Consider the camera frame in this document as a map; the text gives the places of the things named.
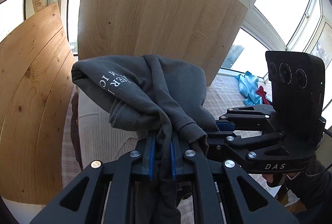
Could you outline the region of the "person right hand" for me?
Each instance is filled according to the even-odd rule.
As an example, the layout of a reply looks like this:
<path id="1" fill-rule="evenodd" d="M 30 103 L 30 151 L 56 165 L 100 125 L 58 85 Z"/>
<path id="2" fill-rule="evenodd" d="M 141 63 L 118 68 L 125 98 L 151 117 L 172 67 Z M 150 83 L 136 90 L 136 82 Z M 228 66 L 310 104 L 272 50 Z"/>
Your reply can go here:
<path id="1" fill-rule="evenodd" d="M 277 173 L 277 174 L 263 174 L 262 177 L 266 180 L 269 187 L 277 187 L 284 184 L 286 180 L 292 180 L 298 177 L 302 172 L 296 173 Z"/>

